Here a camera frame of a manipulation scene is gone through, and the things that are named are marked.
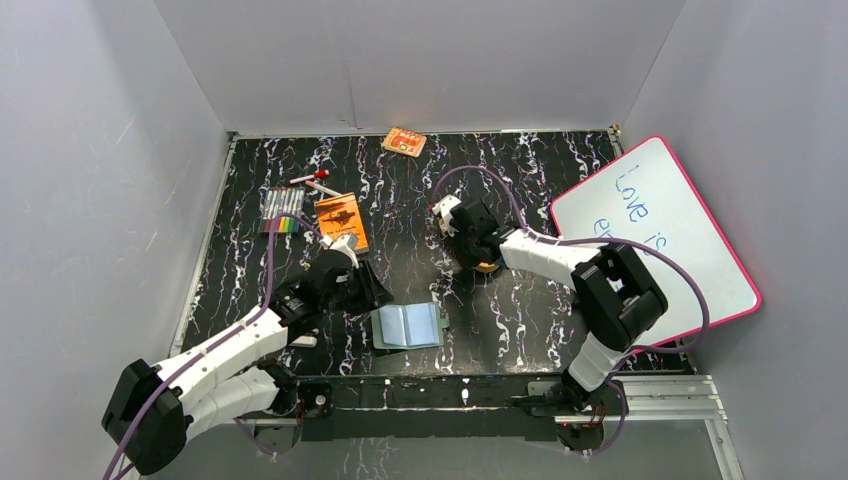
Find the tan oval tray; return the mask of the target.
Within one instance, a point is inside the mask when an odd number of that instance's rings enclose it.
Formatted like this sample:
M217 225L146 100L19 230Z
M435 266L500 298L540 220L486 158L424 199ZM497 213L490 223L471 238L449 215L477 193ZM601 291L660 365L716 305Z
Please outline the tan oval tray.
M493 273L493 272L497 271L499 268L500 268L500 266L497 263L490 263L490 262L479 262L474 267L474 269L476 271L486 273L486 274Z

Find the green card holder wallet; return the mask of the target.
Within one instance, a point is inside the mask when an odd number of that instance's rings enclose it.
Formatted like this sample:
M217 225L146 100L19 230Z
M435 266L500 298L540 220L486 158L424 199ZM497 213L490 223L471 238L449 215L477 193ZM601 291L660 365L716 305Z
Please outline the green card holder wallet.
M373 344L383 350L417 350L444 345L450 326L435 302L386 305L371 312Z

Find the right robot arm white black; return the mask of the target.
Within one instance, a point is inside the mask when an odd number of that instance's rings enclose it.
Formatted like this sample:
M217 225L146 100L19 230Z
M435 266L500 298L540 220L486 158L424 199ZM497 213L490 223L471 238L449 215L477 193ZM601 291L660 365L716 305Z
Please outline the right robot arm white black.
M576 247L500 224L479 199L448 195L432 211L445 243L465 268L504 267L567 286L588 330L562 374L565 405L590 413L602 384L625 353L667 311L668 301L634 248Z

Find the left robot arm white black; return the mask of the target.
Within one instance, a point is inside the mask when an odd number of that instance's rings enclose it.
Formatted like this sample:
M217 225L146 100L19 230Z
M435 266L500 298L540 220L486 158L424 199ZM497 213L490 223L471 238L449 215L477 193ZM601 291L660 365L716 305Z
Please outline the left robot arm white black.
M177 356L149 364L138 359L121 372L101 425L117 451L105 473L126 458L140 475L162 470L191 437L257 410L294 411L297 387L255 362L305 337L333 312L352 316L377 310L394 297L367 260L340 250L321 251L300 275L225 330Z

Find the small orange card box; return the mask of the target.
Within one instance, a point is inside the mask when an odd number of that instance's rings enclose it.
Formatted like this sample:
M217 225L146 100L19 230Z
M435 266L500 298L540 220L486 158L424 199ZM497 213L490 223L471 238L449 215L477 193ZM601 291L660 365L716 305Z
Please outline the small orange card box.
M384 150L417 158L423 151L427 137L423 134L393 127L381 142Z

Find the orange paperback book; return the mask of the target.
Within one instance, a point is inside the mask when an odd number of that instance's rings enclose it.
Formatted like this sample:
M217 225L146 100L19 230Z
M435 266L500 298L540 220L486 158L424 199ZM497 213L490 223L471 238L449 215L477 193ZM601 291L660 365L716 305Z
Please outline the orange paperback book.
M357 238L355 252L369 252L368 236L354 193L320 200L315 203L314 210L323 235L337 240L342 235L352 233Z

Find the white stapler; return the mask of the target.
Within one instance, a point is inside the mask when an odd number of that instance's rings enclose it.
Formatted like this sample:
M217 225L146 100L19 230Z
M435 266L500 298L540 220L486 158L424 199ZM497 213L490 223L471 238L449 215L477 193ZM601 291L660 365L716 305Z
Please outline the white stapler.
M315 348L317 346L317 338L313 335L302 335L288 343L290 348Z

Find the white marker pen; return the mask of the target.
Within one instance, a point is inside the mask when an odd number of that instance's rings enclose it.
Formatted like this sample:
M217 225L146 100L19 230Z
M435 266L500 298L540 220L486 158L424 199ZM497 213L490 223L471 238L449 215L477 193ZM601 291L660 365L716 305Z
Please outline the white marker pen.
M335 190L327 188L326 186L320 185L319 183L317 183L315 181L307 180L307 181L304 182L304 184L306 186L316 190L316 191L319 191L319 192L325 194L326 196L329 196L329 197L341 197L342 196L342 193L339 193Z

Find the pack of coloured markers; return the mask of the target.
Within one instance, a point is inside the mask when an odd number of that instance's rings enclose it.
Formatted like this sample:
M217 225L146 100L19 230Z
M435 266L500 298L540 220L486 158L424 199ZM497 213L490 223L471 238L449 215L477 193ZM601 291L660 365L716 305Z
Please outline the pack of coloured markers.
M282 234L298 233L301 225L285 214L301 216L305 200L305 191L299 187L278 187L269 189L262 204L262 232L272 231L275 219L279 220L277 232Z

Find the red capped marker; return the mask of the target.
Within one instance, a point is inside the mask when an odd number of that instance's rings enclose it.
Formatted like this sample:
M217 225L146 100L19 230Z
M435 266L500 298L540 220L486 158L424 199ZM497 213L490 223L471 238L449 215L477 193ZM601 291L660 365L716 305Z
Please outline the red capped marker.
M293 178L289 181L289 184L290 185L297 185L297 184L307 182L307 181L319 180L319 179L327 177L328 175L329 175L329 171L326 170L326 169L322 169L322 170L318 170L318 171L316 171L312 174L309 174L309 175Z

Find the pink framed whiteboard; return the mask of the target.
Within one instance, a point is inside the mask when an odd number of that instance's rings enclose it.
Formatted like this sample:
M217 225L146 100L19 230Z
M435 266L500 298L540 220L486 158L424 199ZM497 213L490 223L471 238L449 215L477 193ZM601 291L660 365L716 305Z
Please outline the pink framed whiteboard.
M755 312L762 296L670 144L652 136L556 198L566 238L616 237L657 250L701 289L711 325Z

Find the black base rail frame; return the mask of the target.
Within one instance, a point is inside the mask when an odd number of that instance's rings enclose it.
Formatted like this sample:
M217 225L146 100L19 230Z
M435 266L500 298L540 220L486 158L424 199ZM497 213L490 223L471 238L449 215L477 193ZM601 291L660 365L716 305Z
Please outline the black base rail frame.
M305 441L357 437L523 437L591 452L629 421L726 421L708 376L623 375L584 407L554 374L303 376L250 369L205 396L184 399L176 442L239 418L291 426Z

